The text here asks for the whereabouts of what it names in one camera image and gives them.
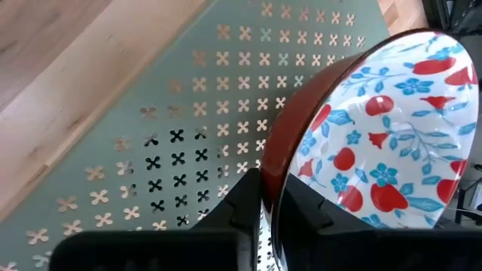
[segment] blue leaf pattern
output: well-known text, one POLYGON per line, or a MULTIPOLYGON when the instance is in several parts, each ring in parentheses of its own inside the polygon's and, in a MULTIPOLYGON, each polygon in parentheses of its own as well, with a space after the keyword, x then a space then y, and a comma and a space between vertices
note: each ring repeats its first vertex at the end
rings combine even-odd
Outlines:
POLYGON ((470 123, 465 126, 460 127, 459 136, 468 135, 475 130, 476 123, 470 123))
POLYGON ((435 212, 444 207, 443 204, 430 198, 417 198, 408 196, 406 199, 411 207, 425 212, 435 212))
POLYGON ((344 125, 353 122, 353 120, 349 118, 348 112, 343 109, 333 110, 328 115, 328 121, 337 125, 344 125))

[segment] blue flower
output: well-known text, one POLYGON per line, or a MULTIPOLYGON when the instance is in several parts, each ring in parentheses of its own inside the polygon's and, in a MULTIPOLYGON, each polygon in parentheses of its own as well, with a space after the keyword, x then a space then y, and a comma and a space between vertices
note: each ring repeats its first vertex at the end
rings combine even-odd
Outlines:
POLYGON ((359 133, 357 130, 353 130, 353 132, 346 135, 346 140, 348 141, 348 145, 351 144, 358 144, 358 140, 362 137, 362 134, 359 133))
POLYGON ((310 148, 316 144, 316 139, 313 137, 313 132, 308 130, 307 133, 304 134, 303 140, 301 141, 300 145, 300 152, 304 156, 310 153, 310 148))
POLYGON ((364 222, 370 224, 371 226, 373 227, 376 227, 376 228, 383 228, 383 227, 388 227, 386 226, 384 223, 382 223, 382 221, 380 220, 380 218, 378 217, 378 215, 371 215, 369 218, 367 217, 363 217, 361 218, 364 222))
POLYGON ((347 191, 346 184, 348 183, 348 178, 343 177, 340 173, 337 174, 337 177, 331 179, 331 184, 334 186, 334 191, 339 193, 341 191, 347 191))
POLYGON ((429 93, 430 86, 434 81, 420 81, 416 78, 409 78, 404 83, 398 83, 396 88, 403 90, 404 95, 412 95, 414 93, 429 93))
POLYGON ((387 168, 384 163, 379 163, 377 169, 370 171, 370 175, 377 179, 377 183, 380 187, 384 187, 386 184, 397 184, 398 170, 393 168, 387 168))

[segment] blue flower pattern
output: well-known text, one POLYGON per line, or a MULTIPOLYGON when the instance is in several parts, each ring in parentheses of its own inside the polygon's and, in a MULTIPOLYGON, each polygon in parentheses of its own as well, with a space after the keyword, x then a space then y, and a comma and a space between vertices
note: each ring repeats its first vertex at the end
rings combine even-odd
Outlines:
POLYGON ((387 184, 397 184, 397 178, 395 177, 397 173, 397 169, 389 168, 384 163, 378 163, 377 168, 370 171, 371 177, 377 179, 380 187, 384 187, 387 184))
POLYGON ((346 184, 348 184, 348 178, 338 173, 336 178, 331 179, 331 184, 333 184, 334 191, 336 193, 346 191, 346 184))
POLYGON ((362 137, 362 134, 359 133, 357 130, 353 130, 350 134, 346 135, 346 143, 348 145, 358 144, 358 140, 362 137))
POLYGON ((434 81, 421 81, 416 78, 409 78, 405 82, 395 85, 396 88, 402 90, 404 95, 412 95, 415 93, 429 93, 430 86, 434 81))

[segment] light wood floor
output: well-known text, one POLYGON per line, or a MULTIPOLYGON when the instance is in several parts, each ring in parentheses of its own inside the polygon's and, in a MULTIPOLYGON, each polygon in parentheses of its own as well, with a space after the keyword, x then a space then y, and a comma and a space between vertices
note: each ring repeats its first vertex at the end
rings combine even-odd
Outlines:
MULTIPOLYGON (((378 1, 392 35, 426 26, 421 0, 378 1)), ((0 0, 0 221, 205 5, 0 0)))

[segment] enamel bowl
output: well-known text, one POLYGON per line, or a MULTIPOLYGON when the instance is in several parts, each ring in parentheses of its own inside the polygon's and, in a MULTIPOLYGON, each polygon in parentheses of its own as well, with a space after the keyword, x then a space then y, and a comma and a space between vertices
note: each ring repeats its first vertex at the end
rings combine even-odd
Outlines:
POLYGON ((477 109, 464 47, 437 32, 403 35, 316 109, 289 172, 374 227, 433 228, 465 169, 477 109))

